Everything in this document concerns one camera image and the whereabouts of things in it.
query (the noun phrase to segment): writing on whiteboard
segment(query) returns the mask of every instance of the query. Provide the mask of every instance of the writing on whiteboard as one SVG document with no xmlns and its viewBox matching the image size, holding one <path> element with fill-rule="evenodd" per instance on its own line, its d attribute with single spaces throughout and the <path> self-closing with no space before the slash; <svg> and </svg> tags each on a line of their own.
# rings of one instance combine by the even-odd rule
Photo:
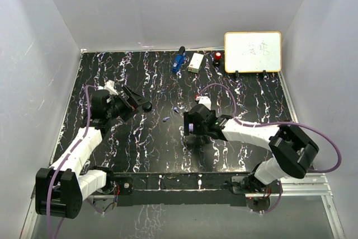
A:
<svg viewBox="0 0 358 239">
<path fill-rule="evenodd" d="M 263 40 L 261 43 L 259 44 L 251 44 L 249 43 L 249 45 L 247 46 L 247 48 L 244 50 L 244 52 L 242 53 L 242 55 L 269 55 L 270 52 L 268 50 L 268 46 L 265 43 L 265 41 Z"/>
</svg>

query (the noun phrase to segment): cable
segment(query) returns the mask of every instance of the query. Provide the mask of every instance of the cable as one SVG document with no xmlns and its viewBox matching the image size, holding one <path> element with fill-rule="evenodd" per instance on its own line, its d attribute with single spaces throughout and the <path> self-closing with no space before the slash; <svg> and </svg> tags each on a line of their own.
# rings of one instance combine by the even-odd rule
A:
<svg viewBox="0 0 358 239">
<path fill-rule="evenodd" d="M 102 210 L 102 209 L 96 207 L 94 204 L 92 204 L 92 202 L 90 200 L 86 199 L 86 202 L 88 204 L 90 204 L 90 206 L 93 207 L 95 209 L 95 211 L 97 211 L 98 213 L 103 214 L 105 212 L 104 210 Z"/>
<path fill-rule="evenodd" d="M 62 219 L 60 220 L 60 222 L 58 223 L 58 226 L 57 226 L 57 229 L 56 229 L 56 232 L 55 232 L 55 236 L 54 236 L 55 239 L 57 238 L 57 234 L 58 234 L 58 232 L 60 231 L 61 225 L 62 225 L 62 223 L 63 223 L 64 220 L 65 220 L 65 218 L 62 218 Z"/>
<path fill-rule="evenodd" d="M 267 211 L 264 211 L 264 213 L 269 213 L 269 212 L 273 211 L 273 210 L 276 208 L 276 206 L 278 206 L 278 204 L 280 203 L 281 197 L 282 197 L 282 193 L 283 193 L 282 183 L 281 183 L 280 180 L 279 180 L 279 186 L 280 186 L 280 192 L 279 192 L 279 197 L 278 197 L 277 201 L 275 202 L 274 206 L 272 206 L 272 207 L 271 207 L 270 209 L 268 209 Z"/>
<path fill-rule="evenodd" d="M 114 186 L 113 186 L 113 189 L 110 190 L 110 191 L 108 191 L 108 192 L 106 192 L 106 193 L 105 193 L 104 191 L 102 191 L 101 189 L 98 189 L 97 191 L 98 191 L 99 193 L 102 193 L 102 194 L 109 194 L 109 193 L 112 193 L 115 188 L 116 188 L 116 186 L 114 185 Z"/>
<path fill-rule="evenodd" d="M 112 203 L 110 203 L 109 205 L 107 205 L 107 207 L 105 208 L 105 210 L 103 210 L 103 213 L 106 213 L 107 209 L 109 209 L 109 207 L 110 207 L 111 205 L 113 205 L 113 204 L 115 204 L 114 201 L 113 201 Z"/>
<path fill-rule="evenodd" d="M 268 192 L 268 196 L 266 198 L 268 198 L 270 196 L 271 196 L 271 186 L 270 186 L 270 191 Z"/>
<path fill-rule="evenodd" d="M 119 186 L 116 186 L 117 188 L 117 192 L 115 191 L 114 192 L 114 202 L 117 203 L 118 201 L 118 195 L 120 194 L 120 189 L 119 189 Z"/>
<path fill-rule="evenodd" d="M 263 199 L 266 197 L 266 193 L 267 193 L 267 188 L 265 189 L 265 193 L 263 194 L 263 197 L 261 197 L 260 199 Z"/>
<path fill-rule="evenodd" d="M 240 125 L 242 126 L 245 126 L 245 127 L 266 127 L 266 126 L 273 126 L 273 125 L 295 125 L 295 126 L 299 126 L 299 127 L 302 127 L 304 129 L 308 129 L 310 131 L 313 131 L 314 133 L 320 135 L 321 137 L 323 137 L 325 140 L 327 140 L 332 146 L 333 148 L 335 149 L 336 153 L 337 153 L 337 163 L 329 168 L 329 169 L 324 169 L 324 170 L 314 170 L 314 169 L 309 169 L 308 171 L 309 172 L 314 172 L 314 173 L 329 173 L 329 172 L 332 172 L 334 170 L 336 170 L 342 163 L 342 154 L 341 154 L 341 151 L 340 149 L 338 148 L 337 144 L 331 139 L 329 138 L 328 136 L 326 136 L 324 133 L 322 133 L 321 131 L 317 130 L 317 129 L 314 129 L 308 125 L 305 125 L 305 124 L 302 124 L 302 123 L 294 123 L 292 121 L 278 121 L 278 122 L 275 122 L 275 123 L 262 123 L 262 124 L 247 124 L 247 123 L 243 123 L 241 122 L 237 117 L 236 117 L 236 100 L 233 96 L 233 94 L 231 93 L 230 89 L 225 86 L 225 85 L 222 85 L 220 83 L 212 83 L 212 84 L 209 84 L 207 85 L 206 87 L 204 87 L 199 93 L 198 93 L 198 96 L 202 95 L 208 88 L 211 88 L 213 86 L 220 86 L 221 88 L 224 88 L 225 90 L 228 91 L 231 99 L 233 100 L 233 103 L 234 103 L 234 112 L 232 114 L 233 116 L 233 119 Z"/>
<path fill-rule="evenodd" d="M 80 142 L 86 137 L 87 133 L 88 133 L 88 129 L 90 127 L 90 118 L 91 118 L 91 104 L 90 104 L 90 95 L 88 94 L 88 88 L 95 88 L 97 89 L 96 86 L 92 86 L 92 85 L 86 85 L 84 88 L 85 94 L 86 94 L 86 101 L 87 101 L 87 124 L 86 124 L 86 129 L 84 131 L 83 137 L 81 139 L 79 139 L 75 145 L 73 145 L 73 147 L 70 149 L 69 153 L 63 158 L 63 160 L 61 161 L 60 165 L 58 166 L 58 168 L 56 169 L 56 171 L 54 172 L 51 181 L 50 181 L 50 185 L 49 185 L 49 190 L 47 193 L 47 200 L 46 200 L 46 218 L 47 218 L 47 230 L 49 233 L 49 237 L 50 238 L 56 238 L 53 237 L 53 233 L 52 233 L 52 228 L 51 228 L 51 195 L 52 195 L 52 188 L 54 186 L 56 177 L 60 171 L 60 169 L 62 168 L 62 166 L 64 165 L 64 163 L 66 162 L 66 160 L 68 159 L 68 157 L 70 156 L 70 154 L 74 151 L 74 149 L 80 144 Z"/>
</svg>

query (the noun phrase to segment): black marble table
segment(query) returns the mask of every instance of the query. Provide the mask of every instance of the black marble table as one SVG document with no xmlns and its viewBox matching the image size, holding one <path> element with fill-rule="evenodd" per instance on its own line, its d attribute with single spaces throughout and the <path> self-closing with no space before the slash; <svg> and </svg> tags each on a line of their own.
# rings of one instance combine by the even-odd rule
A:
<svg viewBox="0 0 358 239">
<path fill-rule="evenodd" d="M 194 52 L 204 55 L 198 74 L 187 71 Z M 183 136 L 182 113 L 195 105 L 194 98 L 210 83 L 230 88 L 242 120 L 260 123 L 291 119 L 277 73 L 244 74 L 236 79 L 226 74 L 223 63 L 212 66 L 216 51 L 188 51 L 181 70 L 171 72 L 175 51 L 85 53 L 70 98 L 55 158 L 67 149 L 77 134 L 86 109 L 85 85 L 104 85 L 111 79 L 115 88 L 126 84 L 150 99 L 153 110 L 140 110 L 127 122 L 115 120 L 87 161 L 89 167 L 109 166 L 114 172 L 250 172 L 271 157 L 271 152 L 241 142 L 208 137 Z M 231 114 L 232 101 L 219 87 L 207 91 L 217 114 Z M 179 114 L 173 111 L 177 107 Z"/>
</svg>

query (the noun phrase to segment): blue toy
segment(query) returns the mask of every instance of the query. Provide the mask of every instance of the blue toy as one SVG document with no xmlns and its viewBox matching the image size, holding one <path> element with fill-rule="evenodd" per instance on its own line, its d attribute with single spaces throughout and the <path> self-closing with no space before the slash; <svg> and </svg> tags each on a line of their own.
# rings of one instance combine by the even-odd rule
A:
<svg viewBox="0 0 358 239">
<path fill-rule="evenodd" d="M 173 72 L 177 73 L 179 71 L 179 68 L 183 64 L 185 57 L 186 57 L 185 47 L 181 46 L 173 63 L 173 68 L 172 68 Z"/>
</svg>

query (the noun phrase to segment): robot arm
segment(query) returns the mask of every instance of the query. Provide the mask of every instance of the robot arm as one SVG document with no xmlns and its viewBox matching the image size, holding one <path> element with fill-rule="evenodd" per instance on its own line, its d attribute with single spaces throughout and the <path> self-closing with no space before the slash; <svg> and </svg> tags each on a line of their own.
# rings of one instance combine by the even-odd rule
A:
<svg viewBox="0 0 358 239">
<path fill-rule="evenodd" d="M 92 152 L 110 131 L 112 119 L 121 117 L 130 119 L 137 108 L 143 105 L 145 111 L 152 108 L 143 96 L 122 87 L 127 97 L 118 95 L 114 82 L 106 82 L 91 96 L 91 119 L 86 132 L 87 115 L 84 116 L 81 128 L 68 149 L 49 168 L 41 168 L 36 174 L 35 208 L 38 214 L 46 214 L 46 197 L 50 180 L 58 170 L 51 194 L 51 215 L 75 218 L 82 202 L 98 189 L 111 187 L 112 171 L 108 167 L 93 167 L 85 175 L 80 175 L 82 168 Z"/>
<path fill-rule="evenodd" d="M 216 117 L 215 110 L 210 110 L 208 97 L 197 97 L 196 101 L 199 103 L 184 113 L 184 135 L 209 135 L 214 139 L 245 142 L 272 151 L 273 158 L 259 163 L 239 183 L 243 189 L 261 191 L 284 176 L 302 179 L 319 151 L 298 126 L 242 126 L 229 115 Z"/>
</svg>

